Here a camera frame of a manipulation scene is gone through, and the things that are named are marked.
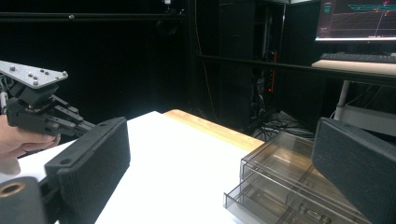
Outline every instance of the plastic drawer organizer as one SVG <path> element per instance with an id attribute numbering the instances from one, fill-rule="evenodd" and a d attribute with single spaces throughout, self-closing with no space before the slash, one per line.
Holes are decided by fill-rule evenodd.
<path id="1" fill-rule="evenodd" d="M 244 223 L 369 223 L 312 165 L 313 142 L 280 133 L 241 160 L 224 207 Z"/>

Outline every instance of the computer monitor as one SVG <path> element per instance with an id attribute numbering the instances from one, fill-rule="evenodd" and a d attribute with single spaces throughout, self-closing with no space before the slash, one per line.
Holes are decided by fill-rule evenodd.
<path id="1" fill-rule="evenodd" d="M 316 41 L 396 41 L 396 1 L 321 0 Z"/>

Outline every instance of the wooden desk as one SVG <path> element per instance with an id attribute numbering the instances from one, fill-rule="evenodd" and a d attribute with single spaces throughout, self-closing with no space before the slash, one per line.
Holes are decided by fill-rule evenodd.
<path id="1" fill-rule="evenodd" d="M 256 149 L 264 143 L 259 139 L 220 126 L 206 119 L 198 118 L 192 114 L 186 113 L 178 109 L 170 110 L 168 112 L 165 112 L 164 114 L 169 118 L 178 120 L 204 133 L 208 133 L 225 142 L 233 144 L 234 146 L 241 147 L 248 152 Z"/>

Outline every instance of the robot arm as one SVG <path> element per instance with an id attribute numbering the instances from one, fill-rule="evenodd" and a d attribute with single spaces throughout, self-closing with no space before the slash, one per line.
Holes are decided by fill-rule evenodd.
<path id="1" fill-rule="evenodd" d="M 94 127 L 78 109 L 53 94 L 57 82 L 68 77 L 66 72 L 0 61 L 0 73 L 11 79 L 9 86 L 2 84 L 0 95 L 2 113 L 7 114 L 10 126 L 77 137 Z"/>

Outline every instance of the human hand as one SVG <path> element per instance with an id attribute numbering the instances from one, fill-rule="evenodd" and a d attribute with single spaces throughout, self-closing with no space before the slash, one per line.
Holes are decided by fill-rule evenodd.
<path id="1" fill-rule="evenodd" d="M 26 152 L 48 149 L 59 144 L 61 136 L 50 136 L 33 133 L 18 127 L 8 125 L 7 116 L 0 116 L 0 166 L 14 161 Z"/>

